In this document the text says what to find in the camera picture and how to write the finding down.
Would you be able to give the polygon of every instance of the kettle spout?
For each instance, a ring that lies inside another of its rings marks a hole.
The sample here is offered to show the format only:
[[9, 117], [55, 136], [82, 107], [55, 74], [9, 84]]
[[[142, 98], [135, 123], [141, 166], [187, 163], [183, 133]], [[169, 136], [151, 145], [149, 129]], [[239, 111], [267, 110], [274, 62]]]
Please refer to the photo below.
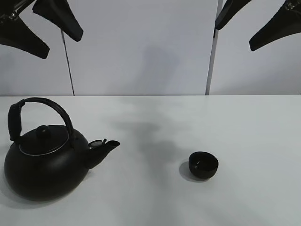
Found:
[[111, 140], [107, 143], [104, 143], [98, 147], [91, 148], [87, 150], [87, 155], [85, 159], [85, 166], [87, 169], [92, 169], [95, 166], [97, 166], [99, 163], [101, 163], [105, 157], [118, 147], [120, 143], [115, 140]]

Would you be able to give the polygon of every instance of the kettle handle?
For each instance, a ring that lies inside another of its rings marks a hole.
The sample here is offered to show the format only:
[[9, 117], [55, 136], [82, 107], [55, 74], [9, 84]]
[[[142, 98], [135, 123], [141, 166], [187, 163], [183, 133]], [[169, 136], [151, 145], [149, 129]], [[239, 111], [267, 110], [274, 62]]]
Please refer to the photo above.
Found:
[[21, 130], [22, 130], [21, 109], [26, 102], [42, 103], [53, 108], [57, 113], [59, 113], [59, 115], [64, 120], [69, 134], [69, 140], [73, 139], [73, 125], [67, 112], [60, 105], [58, 105], [56, 102], [52, 100], [49, 100], [47, 98], [41, 98], [41, 97], [31, 97], [28, 99], [23, 99], [16, 104], [13, 104], [9, 109], [8, 131], [9, 131], [11, 141], [17, 141], [21, 136]]

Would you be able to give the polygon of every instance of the kettle body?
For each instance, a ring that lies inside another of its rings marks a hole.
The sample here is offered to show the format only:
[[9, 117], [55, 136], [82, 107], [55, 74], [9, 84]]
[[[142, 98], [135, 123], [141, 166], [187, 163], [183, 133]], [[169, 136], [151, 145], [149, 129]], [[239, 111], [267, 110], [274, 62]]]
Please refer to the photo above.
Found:
[[66, 126], [40, 126], [23, 136], [16, 136], [19, 134], [14, 131], [17, 126], [8, 122], [14, 143], [5, 158], [4, 174], [10, 187], [20, 196], [46, 201], [69, 193], [81, 183], [89, 169], [120, 144], [118, 141], [89, 144], [70, 126], [69, 119], [64, 121], [68, 121]]

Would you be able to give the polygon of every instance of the kettle lid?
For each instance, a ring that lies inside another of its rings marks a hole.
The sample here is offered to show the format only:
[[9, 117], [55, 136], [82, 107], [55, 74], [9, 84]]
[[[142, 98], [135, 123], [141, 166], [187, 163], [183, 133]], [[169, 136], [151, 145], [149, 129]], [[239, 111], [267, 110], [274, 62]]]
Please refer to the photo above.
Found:
[[20, 137], [20, 151], [26, 155], [46, 155], [63, 147], [68, 138], [65, 126], [39, 126]]

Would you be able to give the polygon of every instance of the small bowl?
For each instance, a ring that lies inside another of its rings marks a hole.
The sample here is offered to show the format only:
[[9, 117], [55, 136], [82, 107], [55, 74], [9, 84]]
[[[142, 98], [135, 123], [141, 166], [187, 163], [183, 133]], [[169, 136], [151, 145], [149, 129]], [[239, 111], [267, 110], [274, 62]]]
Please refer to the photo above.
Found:
[[203, 180], [213, 177], [218, 168], [218, 160], [207, 152], [195, 152], [188, 160], [191, 173]]

